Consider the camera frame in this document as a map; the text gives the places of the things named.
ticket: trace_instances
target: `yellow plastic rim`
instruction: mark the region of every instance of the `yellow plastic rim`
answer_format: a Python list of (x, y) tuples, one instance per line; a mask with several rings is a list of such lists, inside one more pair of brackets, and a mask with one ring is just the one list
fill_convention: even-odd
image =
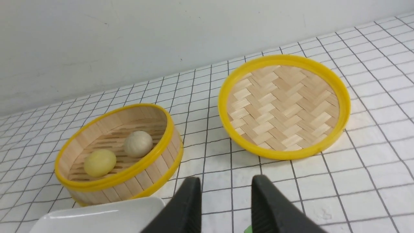
[[(164, 135), (161, 137), (160, 141), (152, 151), (150, 151), (143, 159), (138, 161), (136, 164), (132, 165), (131, 167), (123, 170), (120, 173), (114, 174), (112, 176), (95, 180), (95, 181), (89, 181), (89, 182), (75, 182), (68, 180), (64, 178), (60, 172), (59, 172), (59, 161), (62, 157), (63, 152), (65, 149), (69, 146), (69, 144), (74, 140), (81, 132), (83, 132), (85, 129), (87, 129), (92, 124), (98, 122), (99, 120), (112, 115), (116, 112), (123, 111), (125, 109), (129, 108), (136, 108), (136, 107), (153, 107), (161, 110), (165, 116), (167, 117), (167, 126), (164, 132)], [(110, 187), (113, 187), (115, 185), (118, 185), (120, 183), (123, 183), (124, 181), (127, 181), (131, 179), (132, 177), (136, 176), (143, 170), (145, 170), (148, 166), (150, 166), (155, 160), (162, 154), (162, 152), (167, 149), (168, 144), (170, 143), (174, 132), (174, 123), (173, 119), (171, 118), (171, 115), (162, 107), (155, 105), (155, 104), (133, 104), (129, 106), (125, 106), (119, 109), (115, 109), (111, 112), (105, 113), (98, 118), (94, 119), (93, 121), (89, 122), (85, 126), (83, 126), (78, 132), (76, 132), (70, 139), (63, 145), (62, 149), (60, 150), (59, 154), (56, 157), (55, 161), (55, 174), (59, 182), (66, 188), (73, 190), (73, 191), (81, 191), (81, 192), (93, 192), (93, 191), (99, 191), (102, 189), (107, 189)]]
[[(136, 199), (140, 197), (149, 197), (152, 194), (154, 194), (157, 190), (159, 190), (165, 183), (168, 182), (168, 180), (173, 176), (174, 172), (178, 169), (178, 166), (181, 163), (181, 158), (183, 157), (184, 153), (184, 145), (183, 142), (181, 142), (180, 150), (178, 152), (177, 158), (174, 161), (173, 165), (168, 169), (168, 171), (159, 179), (157, 182), (155, 182), (153, 185), (151, 185), (149, 188), (145, 189), (144, 191), (140, 192), (138, 195), (135, 195), (131, 197), (130, 199)], [(81, 201), (76, 200), (74, 197), (72, 199), (75, 200), (80, 206), (89, 206), (86, 203), (83, 203)]]
[[(338, 122), (332, 132), (319, 143), (307, 148), (292, 151), (277, 151), (261, 148), (240, 136), (230, 123), (227, 114), (227, 99), (233, 86), (247, 73), (266, 66), (295, 66), (306, 69), (321, 77), (334, 90), (339, 102), (339, 117)], [(272, 55), (264, 56), (246, 62), (237, 69), (235, 69), (224, 81), (220, 93), (218, 103), (220, 119), (223, 123), (224, 129), (230, 137), (241, 147), (247, 151), (269, 159), (276, 160), (293, 160), (306, 158), (315, 155), (324, 149), (331, 146), (341, 136), (345, 125), (347, 124), (349, 115), (351, 113), (351, 99), (347, 88), (341, 79), (330, 69), (308, 58), (294, 56), (294, 55)]]

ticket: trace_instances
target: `white tiled surface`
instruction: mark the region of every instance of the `white tiled surface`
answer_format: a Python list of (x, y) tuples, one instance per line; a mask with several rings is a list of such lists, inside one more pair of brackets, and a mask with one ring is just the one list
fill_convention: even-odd
[[(414, 13), (0, 118), (0, 232), (27, 232), (42, 215), (77, 207), (53, 174), (62, 145), (113, 109), (161, 105), (183, 135), (175, 174), (155, 195), (169, 201), (186, 176), (203, 182), (203, 231), (250, 224), (250, 182), (267, 175), (329, 232), (414, 232)], [(270, 54), (307, 56), (348, 87), (347, 130), (322, 154), (297, 161), (258, 158), (221, 126), (217, 95), (232, 69)]]

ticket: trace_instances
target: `bamboo steamer base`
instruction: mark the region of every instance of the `bamboo steamer base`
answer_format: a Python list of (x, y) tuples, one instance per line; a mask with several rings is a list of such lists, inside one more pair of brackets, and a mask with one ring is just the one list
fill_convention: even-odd
[[(153, 148), (142, 158), (128, 157), (123, 144), (134, 131), (152, 136)], [(84, 171), (93, 151), (108, 149), (116, 165), (102, 177)], [(106, 113), (82, 127), (62, 147), (55, 161), (57, 179), (82, 206), (146, 197), (160, 189), (177, 170), (183, 144), (171, 116), (154, 104), (135, 104)]]
[[(68, 179), (78, 182), (99, 180), (109, 177), (113, 174), (117, 174), (129, 168), (130, 166), (134, 165), (142, 159), (132, 158), (125, 154), (123, 145), (124, 140), (129, 136), (129, 134), (134, 131), (145, 131), (149, 133), (152, 137), (152, 148), (154, 148), (154, 146), (159, 142), (159, 140), (163, 136), (165, 127), (166, 122), (160, 122), (157, 119), (140, 119), (111, 130), (107, 134), (98, 137), (93, 143), (87, 146), (80, 153), (80, 155), (72, 165), (71, 169), (69, 170)], [(116, 164), (114, 169), (112, 169), (107, 175), (96, 178), (86, 174), (83, 165), (85, 158), (90, 153), (98, 149), (107, 149), (114, 152), (116, 155)]]
[(227, 99), (232, 127), (265, 149), (292, 151), (322, 141), (335, 128), (338, 98), (321, 77), (294, 66), (266, 66), (238, 80)]

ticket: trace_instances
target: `white plate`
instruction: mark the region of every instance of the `white plate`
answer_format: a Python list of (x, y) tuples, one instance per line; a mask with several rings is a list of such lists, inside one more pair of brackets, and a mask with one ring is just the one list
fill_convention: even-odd
[(164, 208), (157, 197), (67, 209), (41, 217), (30, 233), (137, 233)]

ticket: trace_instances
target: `woven bamboo lid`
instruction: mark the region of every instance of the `woven bamboo lid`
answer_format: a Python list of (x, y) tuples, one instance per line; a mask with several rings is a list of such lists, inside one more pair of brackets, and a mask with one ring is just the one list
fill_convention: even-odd
[(268, 158), (294, 159), (313, 155), (339, 137), (349, 102), (331, 70), (307, 58), (279, 55), (236, 69), (220, 92), (219, 113), (242, 147)]

